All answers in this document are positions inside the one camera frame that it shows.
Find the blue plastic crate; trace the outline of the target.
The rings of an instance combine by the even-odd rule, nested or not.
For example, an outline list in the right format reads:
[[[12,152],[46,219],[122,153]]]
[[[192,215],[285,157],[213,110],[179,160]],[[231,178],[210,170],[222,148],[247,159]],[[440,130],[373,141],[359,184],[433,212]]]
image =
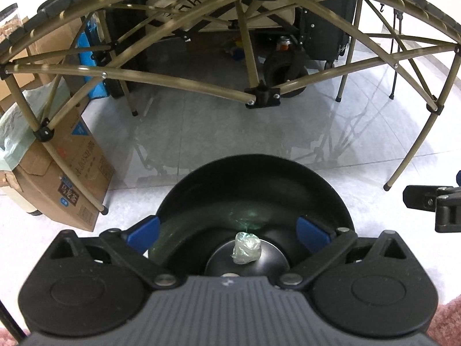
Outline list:
[[[78,48],[90,48],[102,45],[102,40],[99,38],[97,21],[94,16],[86,23],[84,32],[80,35],[77,41]],[[81,65],[85,66],[99,66],[105,57],[103,51],[86,51],[79,55]],[[106,90],[105,83],[102,81],[97,84],[88,94],[91,100],[106,98],[109,96]]]

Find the pale green wrapper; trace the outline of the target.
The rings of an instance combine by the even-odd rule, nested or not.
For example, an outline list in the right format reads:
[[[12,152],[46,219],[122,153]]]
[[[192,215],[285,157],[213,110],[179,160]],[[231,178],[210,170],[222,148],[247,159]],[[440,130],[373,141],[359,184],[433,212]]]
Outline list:
[[[245,265],[260,259],[262,242],[255,234],[238,232],[231,258],[235,264]]]

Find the tan folding camp table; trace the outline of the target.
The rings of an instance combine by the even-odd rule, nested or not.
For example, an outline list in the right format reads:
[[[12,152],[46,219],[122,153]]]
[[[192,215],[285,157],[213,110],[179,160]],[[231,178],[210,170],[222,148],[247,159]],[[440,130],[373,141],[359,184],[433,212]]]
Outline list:
[[[141,60],[151,73],[242,93],[248,80],[238,36],[205,32],[188,44],[168,38]],[[404,80],[395,101],[388,98],[391,73],[384,64],[352,73],[340,103],[334,101],[340,86],[335,77],[308,84],[279,107],[252,111],[215,95],[128,81],[138,116],[129,117],[122,101],[107,98],[92,101],[84,118],[115,168],[111,191],[172,186],[214,159],[249,153],[277,155],[319,173],[365,167],[390,175],[431,114]],[[422,170],[423,163],[432,163],[415,172],[426,179],[448,173],[449,164],[454,170],[455,161],[460,166],[460,148],[448,135],[460,125],[460,79],[438,121],[409,164]]]

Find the brown printed cardboard box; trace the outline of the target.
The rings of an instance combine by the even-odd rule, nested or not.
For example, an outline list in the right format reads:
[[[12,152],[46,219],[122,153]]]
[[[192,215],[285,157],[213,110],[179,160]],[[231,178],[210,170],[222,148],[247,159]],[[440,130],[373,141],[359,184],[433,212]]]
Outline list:
[[[52,130],[51,144],[69,168],[66,173],[34,136],[17,104],[1,117],[1,186],[58,223],[92,231],[100,211],[84,196],[79,180],[103,202],[114,169],[81,117],[73,109]]]

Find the black round trash bin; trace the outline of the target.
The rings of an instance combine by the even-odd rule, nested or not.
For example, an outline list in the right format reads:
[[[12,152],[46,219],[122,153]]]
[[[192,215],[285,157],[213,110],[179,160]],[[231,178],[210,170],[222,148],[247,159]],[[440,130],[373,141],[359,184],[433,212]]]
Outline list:
[[[320,175],[262,154],[199,167],[172,188],[156,215],[160,236],[148,257],[178,276],[277,277],[311,256],[296,237],[299,217],[335,229],[354,227],[345,203]],[[260,238],[259,260],[233,262],[238,232]]]

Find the black wheeled cart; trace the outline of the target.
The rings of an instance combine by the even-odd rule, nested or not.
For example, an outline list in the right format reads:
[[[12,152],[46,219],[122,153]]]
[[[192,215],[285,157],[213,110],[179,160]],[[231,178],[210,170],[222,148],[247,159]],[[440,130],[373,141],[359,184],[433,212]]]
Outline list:
[[[327,0],[320,4],[353,23],[357,0]],[[349,34],[305,8],[295,8],[294,28],[298,30],[296,34],[286,32],[277,38],[276,47],[271,44],[262,65],[268,88],[307,76],[308,60],[323,61],[325,70],[335,67],[335,61],[349,45]]]

